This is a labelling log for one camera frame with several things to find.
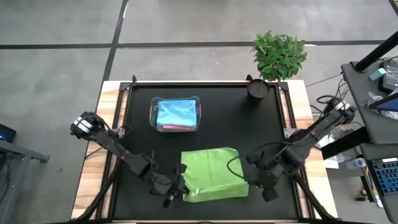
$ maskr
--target green towel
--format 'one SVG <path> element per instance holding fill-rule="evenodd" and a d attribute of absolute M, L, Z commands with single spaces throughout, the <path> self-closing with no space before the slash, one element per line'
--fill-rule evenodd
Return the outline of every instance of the green towel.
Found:
<path fill-rule="evenodd" d="M 206 202 L 231 197 L 247 197 L 249 185 L 233 175 L 226 167 L 229 160 L 238 155 L 229 147 L 182 152 L 181 163 L 187 165 L 183 173 L 190 193 L 183 196 L 186 202 Z M 239 159 L 230 163 L 230 168 L 243 175 Z"/>

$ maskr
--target wooden table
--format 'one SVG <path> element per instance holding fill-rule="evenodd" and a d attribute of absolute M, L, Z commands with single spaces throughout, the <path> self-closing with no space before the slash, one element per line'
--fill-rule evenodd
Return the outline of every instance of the wooden table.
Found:
<path fill-rule="evenodd" d="M 104 82 L 97 106 L 96 113 L 100 117 L 102 117 L 110 126 L 113 123 L 120 83 L 121 81 Z M 307 92 L 305 91 L 304 81 L 289 80 L 287 81 L 287 83 L 289 85 L 290 100 L 292 102 L 296 126 L 299 129 L 306 129 L 313 123 L 313 118 L 308 102 Z M 286 124 L 289 125 L 290 121 L 288 119 L 289 112 L 287 110 L 286 98 L 284 96 L 284 93 L 282 92 L 281 96 L 285 118 L 287 118 Z M 124 94 L 118 126 L 121 126 L 123 122 L 126 99 L 127 94 Z M 86 153 L 89 154 L 97 148 L 99 148 L 97 144 L 90 142 Z M 92 202 L 95 195 L 99 192 L 101 187 L 101 180 L 103 177 L 106 152 L 107 151 L 105 149 L 102 149 L 85 160 L 83 164 L 83 170 L 81 172 L 80 183 L 76 193 L 76 199 L 73 206 L 71 218 L 79 217 L 85 211 L 87 206 Z M 307 171 L 307 179 L 311 191 L 317 197 L 319 202 L 326 208 L 326 210 L 334 217 L 337 217 L 335 202 L 333 200 L 328 176 L 322 158 L 322 153 L 320 151 L 315 148 L 311 150 L 309 157 L 305 161 L 305 169 Z M 104 207 L 102 212 L 104 217 L 106 216 L 108 211 L 110 191 L 111 189 L 108 190 L 107 196 L 105 197 L 104 201 Z M 305 196 L 301 190 L 299 191 L 304 217 L 308 217 Z"/>

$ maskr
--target blue cloth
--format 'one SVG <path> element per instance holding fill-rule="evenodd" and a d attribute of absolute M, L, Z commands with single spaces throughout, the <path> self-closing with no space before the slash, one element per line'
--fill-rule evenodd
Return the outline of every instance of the blue cloth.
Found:
<path fill-rule="evenodd" d="M 156 125 L 193 127 L 197 125 L 195 100 L 165 100 L 157 103 Z"/>

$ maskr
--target gray floor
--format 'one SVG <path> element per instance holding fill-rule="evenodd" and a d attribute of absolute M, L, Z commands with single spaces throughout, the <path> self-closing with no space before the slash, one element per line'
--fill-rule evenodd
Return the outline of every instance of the gray floor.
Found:
<path fill-rule="evenodd" d="M 111 43 L 122 0 L 0 0 L 0 45 Z M 120 43 L 250 41 L 269 29 L 305 40 L 379 40 L 396 31 L 387 0 L 130 0 Z M 308 59 L 294 77 L 311 84 L 341 72 L 375 45 L 306 46 Z M 236 80 L 256 75 L 249 47 L 118 49 L 110 80 Z M 109 49 L 0 50 L 0 123 L 18 131 L 16 144 L 51 154 L 32 162 L 13 223 L 69 219 L 86 142 L 70 123 L 93 111 Z M 389 55 L 397 55 L 395 48 Z M 336 91 L 341 77 L 307 89 Z M 331 179 L 339 216 L 387 223 L 374 204 L 355 202 L 359 179 Z"/>

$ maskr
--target potted plant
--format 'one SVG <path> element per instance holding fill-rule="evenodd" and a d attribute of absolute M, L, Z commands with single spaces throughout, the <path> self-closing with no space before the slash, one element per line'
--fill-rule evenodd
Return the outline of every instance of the potted plant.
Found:
<path fill-rule="evenodd" d="M 257 34 L 251 52 L 255 52 L 254 62 L 260 72 L 258 79 L 251 80 L 248 85 L 249 96 L 263 99 L 269 93 L 267 81 L 278 82 L 296 75 L 302 68 L 301 63 L 307 58 L 304 52 L 304 40 L 288 35 Z"/>

